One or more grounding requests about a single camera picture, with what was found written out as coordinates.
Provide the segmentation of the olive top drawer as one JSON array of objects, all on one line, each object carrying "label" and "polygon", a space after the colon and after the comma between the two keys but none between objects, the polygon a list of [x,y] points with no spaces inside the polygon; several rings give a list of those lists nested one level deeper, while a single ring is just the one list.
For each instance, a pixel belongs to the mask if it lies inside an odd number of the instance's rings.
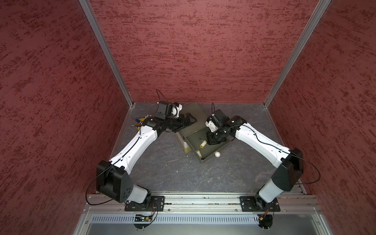
[{"label": "olive top drawer", "polygon": [[[200,138],[206,139],[206,133],[209,131],[209,128],[204,127],[195,132],[192,132],[188,135],[184,135],[183,131],[179,131],[178,133],[183,137],[184,141],[191,147],[191,152],[194,156],[199,159],[200,163],[205,163],[210,158],[216,157],[217,152],[221,152],[222,149],[230,142],[220,143],[218,145],[209,145],[207,144],[204,148],[200,147],[201,141]],[[201,152],[202,157],[200,158],[197,154],[197,150]]]}]

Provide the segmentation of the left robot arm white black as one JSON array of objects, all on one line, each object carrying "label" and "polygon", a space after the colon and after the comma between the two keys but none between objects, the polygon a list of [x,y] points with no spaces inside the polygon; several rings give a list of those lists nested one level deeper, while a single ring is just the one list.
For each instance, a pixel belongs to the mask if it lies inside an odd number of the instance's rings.
[{"label": "left robot arm white black", "polygon": [[140,121],[134,138],[109,161],[101,161],[97,166],[95,179],[97,192],[119,203],[127,201],[149,204],[149,190],[133,183],[131,171],[147,148],[165,131],[178,132],[197,122],[192,114],[182,112],[183,105],[167,101],[158,102],[153,116]]}]

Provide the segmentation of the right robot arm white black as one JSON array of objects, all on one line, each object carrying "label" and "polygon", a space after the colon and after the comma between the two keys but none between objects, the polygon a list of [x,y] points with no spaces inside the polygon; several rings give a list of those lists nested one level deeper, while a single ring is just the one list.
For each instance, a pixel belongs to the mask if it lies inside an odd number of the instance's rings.
[{"label": "right robot arm white black", "polygon": [[303,175],[304,159],[299,149],[291,150],[276,143],[244,118],[229,118],[221,110],[216,110],[207,118],[205,125],[209,128],[209,145],[225,142],[231,136],[251,146],[276,168],[271,179],[255,194],[257,209],[265,211],[275,198],[283,192],[291,191]]}]

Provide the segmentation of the white middle drawer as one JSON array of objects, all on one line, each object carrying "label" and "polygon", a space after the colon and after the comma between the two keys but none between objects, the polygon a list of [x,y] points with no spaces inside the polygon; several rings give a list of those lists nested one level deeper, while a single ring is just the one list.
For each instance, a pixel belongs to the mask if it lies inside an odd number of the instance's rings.
[{"label": "white middle drawer", "polygon": [[186,143],[186,142],[184,141],[183,137],[182,137],[179,133],[176,133],[175,136],[176,136],[176,138],[177,138],[179,144],[180,144],[181,147],[183,148],[183,144]]}]

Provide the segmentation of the yellow bottom drawer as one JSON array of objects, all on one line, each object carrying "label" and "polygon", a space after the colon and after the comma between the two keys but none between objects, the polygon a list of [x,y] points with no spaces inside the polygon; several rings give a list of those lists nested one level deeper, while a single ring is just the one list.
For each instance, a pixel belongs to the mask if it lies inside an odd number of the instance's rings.
[{"label": "yellow bottom drawer", "polygon": [[185,153],[189,153],[189,152],[191,152],[191,147],[188,145],[188,144],[186,144],[186,143],[184,143],[183,144],[183,151],[185,152]]}]

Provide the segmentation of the yellow pencil cup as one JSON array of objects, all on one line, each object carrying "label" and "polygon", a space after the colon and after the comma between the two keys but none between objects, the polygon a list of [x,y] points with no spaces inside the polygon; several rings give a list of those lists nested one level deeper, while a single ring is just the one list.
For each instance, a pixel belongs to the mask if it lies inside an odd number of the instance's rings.
[{"label": "yellow pencil cup", "polygon": [[146,120],[146,118],[140,118],[140,119],[135,119],[135,122],[136,122],[136,127],[138,130],[141,129],[141,127],[143,126],[143,122]]}]

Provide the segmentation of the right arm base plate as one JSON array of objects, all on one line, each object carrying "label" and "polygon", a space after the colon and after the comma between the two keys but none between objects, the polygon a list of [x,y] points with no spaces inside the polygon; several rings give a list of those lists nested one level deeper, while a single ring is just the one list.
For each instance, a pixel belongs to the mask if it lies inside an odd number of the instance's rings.
[{"label": "right arm base plate", "polygon": [[263,201],[259,197],[240,196],[240,206],[243,212],[280,212],[277,198],[270,203]]}]

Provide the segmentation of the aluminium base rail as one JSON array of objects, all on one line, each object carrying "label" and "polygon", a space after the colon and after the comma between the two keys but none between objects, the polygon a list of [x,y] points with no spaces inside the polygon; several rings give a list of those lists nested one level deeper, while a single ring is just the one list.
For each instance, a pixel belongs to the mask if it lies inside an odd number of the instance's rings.
[{"label": "aluminium base rail", "polygon": [[153,193],[143,209],[134,202],[87,205],[74,231],[87,235],[94,224],[146,225],[254,225],[262,230],[282,225],[294,231],[305,223],[315,234],[332,231],[314,195],[283,194],[267,210],[257,210],[250,193]]}]

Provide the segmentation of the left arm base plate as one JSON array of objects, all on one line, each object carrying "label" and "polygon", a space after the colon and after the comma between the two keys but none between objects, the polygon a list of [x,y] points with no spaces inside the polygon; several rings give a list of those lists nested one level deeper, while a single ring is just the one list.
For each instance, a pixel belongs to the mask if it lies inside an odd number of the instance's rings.
[{"label": "left arm base plate", "polygon": [[165,206],[164,196],[147,196],[143,203],[127,201],[124,210],[126,212],[162,212]]}]

